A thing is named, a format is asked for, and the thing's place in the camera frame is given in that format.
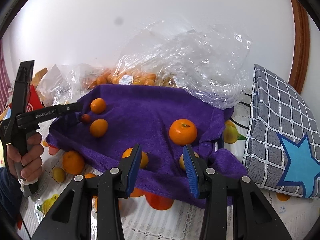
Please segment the person's left hand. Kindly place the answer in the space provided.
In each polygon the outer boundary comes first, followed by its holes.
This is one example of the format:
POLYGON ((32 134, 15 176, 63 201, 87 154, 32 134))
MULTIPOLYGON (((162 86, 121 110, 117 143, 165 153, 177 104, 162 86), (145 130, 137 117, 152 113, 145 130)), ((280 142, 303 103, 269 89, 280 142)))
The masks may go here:
POLYGON ((34 132, 27 140, 27 144, 30 146, 30 151, 24 156, 21 156, 18 149, 11 144, 7 145, 7 167, 9 172, 16 179, 18 178, 15 169, 15 163, 21 163, 23 169, 20 172, 20 176, 26 181, 33 181, 42 173, 42 159, 41 155, 44 152, 44 148, 41 145, 42 135, 39 132, 34 132))

